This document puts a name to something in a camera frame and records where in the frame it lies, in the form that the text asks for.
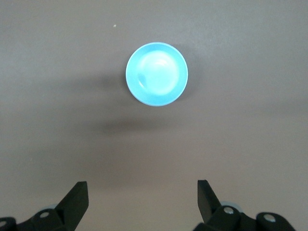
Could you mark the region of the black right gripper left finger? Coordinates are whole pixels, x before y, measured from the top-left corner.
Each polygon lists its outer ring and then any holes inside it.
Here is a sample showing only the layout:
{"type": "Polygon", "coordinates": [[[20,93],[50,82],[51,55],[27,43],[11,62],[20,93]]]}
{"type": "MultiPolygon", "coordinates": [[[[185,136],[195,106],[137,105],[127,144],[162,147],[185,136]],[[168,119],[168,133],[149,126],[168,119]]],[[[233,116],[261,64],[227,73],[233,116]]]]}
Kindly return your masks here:
{"type": "Polygon", "coordinates": [[[39,211],[17,224],[16,231],[75,231],[88,207],[88,185],[80,181],[54,209],[39,211]]]}

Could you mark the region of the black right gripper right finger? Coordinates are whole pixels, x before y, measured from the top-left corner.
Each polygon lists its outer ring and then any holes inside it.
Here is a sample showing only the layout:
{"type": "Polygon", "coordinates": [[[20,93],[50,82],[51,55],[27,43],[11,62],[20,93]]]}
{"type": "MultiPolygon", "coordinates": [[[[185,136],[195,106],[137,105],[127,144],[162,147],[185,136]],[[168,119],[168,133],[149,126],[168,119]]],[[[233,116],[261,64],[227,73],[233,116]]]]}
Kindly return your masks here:
{"type": "Polygon", "coordinates": [[[240,212],[230,205],[222,205],[207,180],[198,180],[197,202],[203,222],[193,231],[238,231],[240,212]]]}

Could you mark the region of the blue bowl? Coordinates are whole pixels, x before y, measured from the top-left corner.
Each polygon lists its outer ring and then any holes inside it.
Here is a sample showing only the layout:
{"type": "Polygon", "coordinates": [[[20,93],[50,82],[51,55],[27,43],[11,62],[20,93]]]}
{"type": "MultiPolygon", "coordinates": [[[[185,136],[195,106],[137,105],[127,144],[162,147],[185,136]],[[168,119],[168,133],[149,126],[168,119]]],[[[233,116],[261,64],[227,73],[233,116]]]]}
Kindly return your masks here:
{"type": "Polygon", "coordinates": [[[188,83],[188,66],[181,52],[163,42],[142,45],[126,66],[130,93],[149,106],[165,106],[176,101],[188,83]]]}

